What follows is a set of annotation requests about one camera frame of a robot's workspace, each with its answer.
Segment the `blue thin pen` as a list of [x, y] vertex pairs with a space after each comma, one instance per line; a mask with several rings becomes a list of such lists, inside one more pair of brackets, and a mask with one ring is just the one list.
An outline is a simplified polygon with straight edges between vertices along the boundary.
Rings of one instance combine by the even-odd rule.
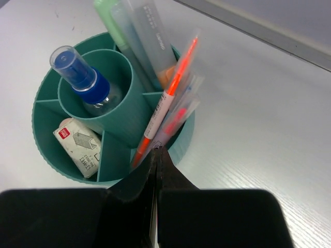
[[204, 79], [205, 79], [205, 77], [203, 77], [201, 75], [198, 75], [195, 73], [189, 74], [189, 76], [187, 78], [186, 87], [180, 98], [182, 103], [188, 102], [189, 100], [191, 100], [193, 98], [193, 96], [197, 93], [198, 89], [204, 82]]

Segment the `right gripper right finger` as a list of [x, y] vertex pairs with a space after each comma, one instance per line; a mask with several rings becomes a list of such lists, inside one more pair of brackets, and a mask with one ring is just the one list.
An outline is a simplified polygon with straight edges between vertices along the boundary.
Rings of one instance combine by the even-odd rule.
[[276, 197], [262, 189], [197, 188], [156, 151], [160, 247], [293, 247]]

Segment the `red thin pen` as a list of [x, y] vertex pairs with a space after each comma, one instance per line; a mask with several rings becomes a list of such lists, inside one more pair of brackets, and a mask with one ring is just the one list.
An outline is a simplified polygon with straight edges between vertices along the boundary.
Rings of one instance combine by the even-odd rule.
[[143, 155], [147, 151], [151, 141], [155, 137], [162, 121], [164, 120], [177, 92], [179, 84], [185, 74], [188, 73], [191, 63], [195, 56], [195, 51], [199, 46], [199, 34], [195, 34], [184, 51], [184, 53], [179, 58], [174, 74], [168, 83], [166, 89], [163, 91], [158, 104], [150, 118], [150, 121], [144, 131], [142, 139], [137, 147], [137, 150], [131, 161], [131, 168], [135, 169], [139, 166]]

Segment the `red transparent pen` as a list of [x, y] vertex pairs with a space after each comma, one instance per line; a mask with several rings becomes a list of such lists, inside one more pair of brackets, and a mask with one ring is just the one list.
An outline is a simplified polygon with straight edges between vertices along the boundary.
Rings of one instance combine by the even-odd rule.
[[187, 120], [199, 105], [200, 100], [197, 93], [186, 94], [167, 115], [161, 128], [152, 141], [151, 148], [165, 146], [181, 125]]

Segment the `small blue-capped glue bottle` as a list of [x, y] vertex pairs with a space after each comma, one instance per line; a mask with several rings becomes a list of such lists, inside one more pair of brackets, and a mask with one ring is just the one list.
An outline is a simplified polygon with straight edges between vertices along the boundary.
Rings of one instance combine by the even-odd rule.
[[49, 63], [70, 84], [92, 116], [106, 114], [121, 103], [121, 89], [90, 66], [74, 47], [60, 46], [51, 54]]

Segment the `orange highlighter marker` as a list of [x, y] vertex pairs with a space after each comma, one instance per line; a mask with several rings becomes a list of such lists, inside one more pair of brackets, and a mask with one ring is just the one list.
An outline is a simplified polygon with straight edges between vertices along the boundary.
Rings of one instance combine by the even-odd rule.
[[154, 1], [128, 1], [128, 8], [147, 57], [163, 89], [177, 60]]

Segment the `white boxed eraser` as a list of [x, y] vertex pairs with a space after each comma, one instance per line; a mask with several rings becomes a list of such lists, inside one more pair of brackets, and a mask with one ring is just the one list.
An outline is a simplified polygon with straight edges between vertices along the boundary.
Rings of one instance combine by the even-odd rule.
[[75, 120], [75, 124], [53, 131], [54, 136], [73, 160], [84, 178], [90, 178], [99, 169], [101, 140], [94, 131]]

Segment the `pink eraser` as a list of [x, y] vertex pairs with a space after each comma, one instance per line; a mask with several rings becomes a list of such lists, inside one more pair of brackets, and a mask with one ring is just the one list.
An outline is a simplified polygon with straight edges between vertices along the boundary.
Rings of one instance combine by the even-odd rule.
[[66, 118], [59, 124], [59, 128], [60, 129], [65, 127], [71, 128], [73, 124], [75, 124], [75, 120], [73, 118]]

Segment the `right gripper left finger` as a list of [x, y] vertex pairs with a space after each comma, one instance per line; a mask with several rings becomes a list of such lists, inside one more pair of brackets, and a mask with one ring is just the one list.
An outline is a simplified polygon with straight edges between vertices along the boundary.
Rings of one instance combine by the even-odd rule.
[[109, 188], [4, 191], [1, 247], [154, 247], [157, 160]]

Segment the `green highlighter marker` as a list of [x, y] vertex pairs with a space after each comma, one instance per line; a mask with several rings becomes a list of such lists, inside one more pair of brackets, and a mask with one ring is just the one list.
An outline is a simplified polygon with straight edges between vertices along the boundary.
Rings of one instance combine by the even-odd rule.
[[117, 3], [117, 0], [94, 0], [94, 8], [116, 46], [124, 54], [129, 50], [129, 45], [110, 12]]

